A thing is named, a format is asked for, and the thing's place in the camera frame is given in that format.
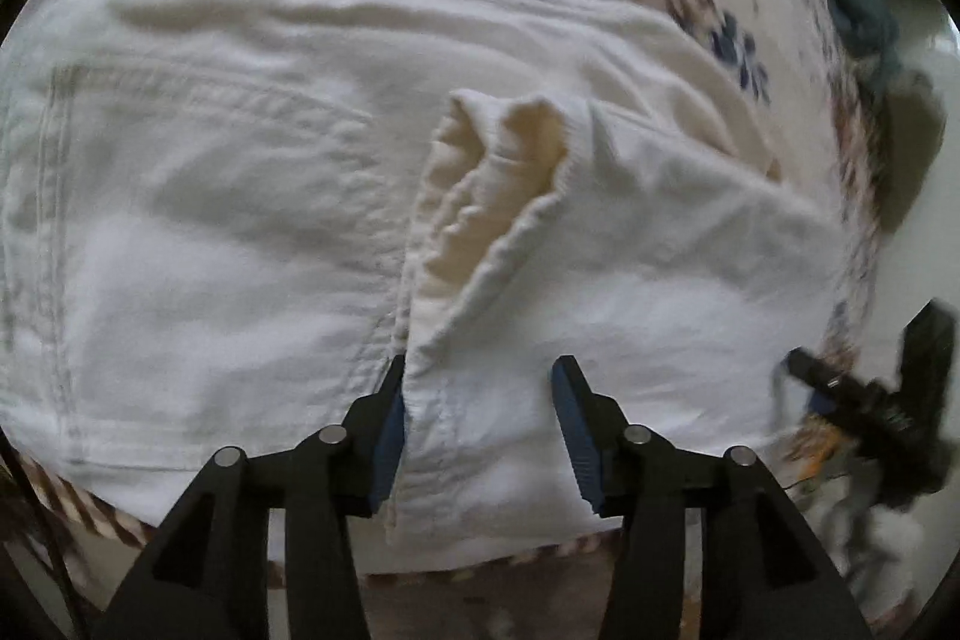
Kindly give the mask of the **white denim pants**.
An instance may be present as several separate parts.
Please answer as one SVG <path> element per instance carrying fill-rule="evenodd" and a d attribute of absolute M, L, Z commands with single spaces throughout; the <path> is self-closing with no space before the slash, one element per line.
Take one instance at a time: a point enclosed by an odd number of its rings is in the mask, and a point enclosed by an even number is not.
<path fill-rule="evenodd" d="M 2 424 L 155 523 L 407 359 L 368 572 L 599 533 L 576 357 L 675 445 L 768 450 L 843 269 L 836 188 L 657 11 L 612 0 L 53 0 L 2 49 Z"/>

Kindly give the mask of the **dark teal garment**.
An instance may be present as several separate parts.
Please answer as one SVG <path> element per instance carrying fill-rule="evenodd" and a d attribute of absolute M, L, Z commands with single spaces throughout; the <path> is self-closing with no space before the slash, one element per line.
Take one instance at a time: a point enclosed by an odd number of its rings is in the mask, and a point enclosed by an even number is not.
<path fill-rule="evenodd" d="M 846 52 L 867 68 L 862 84 L 875 96 L 884 94 L 900 70 L 900 28 L 887 0 L 828 0 L 828 10 Z"/>

